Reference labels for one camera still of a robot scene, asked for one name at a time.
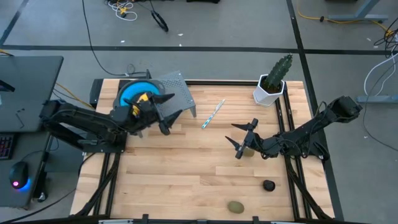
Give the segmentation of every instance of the wooden tabletop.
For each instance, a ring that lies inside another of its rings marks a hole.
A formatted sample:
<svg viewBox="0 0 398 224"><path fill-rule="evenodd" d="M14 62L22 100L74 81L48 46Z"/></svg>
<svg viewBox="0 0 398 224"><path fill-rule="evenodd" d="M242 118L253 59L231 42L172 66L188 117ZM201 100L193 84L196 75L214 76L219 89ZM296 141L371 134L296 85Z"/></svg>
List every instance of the wooden tabletop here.
<svg viewBox="0 0 398 224"><path fill-rule="evenodd" d="M117 79L104 80L97 111L109 113L118 91ZM296 127L310 116L302 82L287 82ZM246 132L231 123L246 124L259 120L256 132L268 138L279 131L275 105L268 108L254 103L254 86L189 86L197 105L197 117L184 111L164 136L153 125L144 137L130 136L122 154L111 218L207 220L293 220L285 162L282 156L263 160L254 157L238 160L229 136L241 142ZM226 99L205 129L202 124L216 105ZM286 130L287 117L284 104ZM81 169L71 213L79 211L98 186L103 154L96 154ZM307 189L325 213L334 217L323 166L319 159L302 159ZM276 183L273 192L261 184L268 179ZM303 214L301 194L296 188ZM104 212L104 193L101 211ZM229 201L241 202L242 214L228 211Z"/></svg>

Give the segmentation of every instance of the gray floor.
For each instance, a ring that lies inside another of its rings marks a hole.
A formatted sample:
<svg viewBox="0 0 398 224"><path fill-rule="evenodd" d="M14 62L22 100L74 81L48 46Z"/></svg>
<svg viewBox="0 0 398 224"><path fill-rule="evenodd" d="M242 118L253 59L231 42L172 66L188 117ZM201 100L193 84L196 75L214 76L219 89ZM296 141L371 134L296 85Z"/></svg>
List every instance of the gray floor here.
<svg viewBox="0 0 398 224"><path fill-rule="evenodd" d="M293 0L306 16L326 16L354 12L363 0L319 1ZM22 1L0 0L0 29L4 30ZM296 48L292 25L285 1L223 0L220 4L183 0L154 1L155 8L169 23L165 34L138 5L138 20L125 22L102 1L85 0L93 45L102 46L186 46L196 47L270 47ZM388 14L386 26L398 16L398 2L381 1L372 13ZM306 49L380 50L373 42L383 30L368 23L330 24L297 18ZM30 0L17 21L6 45L88 45L81 1ZM88 100L94 78L110 77L96 64L89 51L10 50L15 55L62 55L65 57L58 82ZM154 77L181 70L185 78L257 79L267 73L283 56L277 53L252 52L117 52L100 51L98 58L110 72L124 73L133 63L137 70L149 69ZM363 80L375 64L384 60L380 55L308 55L308 66L318 102L330 102L341 95L363 95ZM369 83L375 82L383 68L375 71ZM304 81L299 56L286 80ZM383 93L397 94L394 75ZM379 139L398 146L397 105L369 105L366 124ZM367 223L392 223L398 206L398 152L373 141L364 132L362 116L350 124L333 124L326 128L326 138L333 161L336 183L345 220ZM81 161L79 153L71 161ZM76 186L76 167L53 166L49 185L50 198L33 203L32 212L50 204ZM73 195L51 209L30 217L31 220L65 217L69 214ZM28 213L0 208L0 221Z"/></svg>

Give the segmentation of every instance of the computer mouse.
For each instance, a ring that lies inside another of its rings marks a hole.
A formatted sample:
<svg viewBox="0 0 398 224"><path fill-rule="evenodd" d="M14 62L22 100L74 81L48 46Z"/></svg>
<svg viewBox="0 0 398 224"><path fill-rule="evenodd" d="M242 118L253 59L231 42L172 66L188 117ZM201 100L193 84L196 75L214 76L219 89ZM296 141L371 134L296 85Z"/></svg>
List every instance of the computer mouse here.
<svg viewBox="0 0 398 224"><path fill-rule="evenodd" d="M23 188L28 179L27 163L20 161L14 164L10 170L10 183L15 189Z"/></svg>

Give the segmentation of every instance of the cactus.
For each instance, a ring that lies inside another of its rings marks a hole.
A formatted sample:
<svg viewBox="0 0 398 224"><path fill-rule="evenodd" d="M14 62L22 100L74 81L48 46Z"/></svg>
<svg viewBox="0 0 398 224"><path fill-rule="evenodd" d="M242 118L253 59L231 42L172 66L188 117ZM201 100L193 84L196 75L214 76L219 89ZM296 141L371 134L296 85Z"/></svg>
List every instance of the cactus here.
<svg viewBox="0 0 398 224"><path fill-rule="evenodd" d="M292 66L292 60L293 60L292 54L288 54L285 57L281 58L275 64L274 68L272 68L267 78L263 79L261 87L264 90L278 92L280 82L285 77L286 73L289 71L289 68Z"/></svg>

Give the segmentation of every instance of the black ball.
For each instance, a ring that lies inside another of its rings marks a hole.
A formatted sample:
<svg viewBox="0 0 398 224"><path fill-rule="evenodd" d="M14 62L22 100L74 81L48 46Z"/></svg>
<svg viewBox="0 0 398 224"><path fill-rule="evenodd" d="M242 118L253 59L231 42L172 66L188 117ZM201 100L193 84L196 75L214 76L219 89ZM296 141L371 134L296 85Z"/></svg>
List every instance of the black ball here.
<svg viewBox="0 0 398 224"><path fill-rule="evenodd" d="M271 191L275 190L275 182L273 182L271 180L265 180L262 183L262 187L264 188L264 190L271 192Z"/></svg>

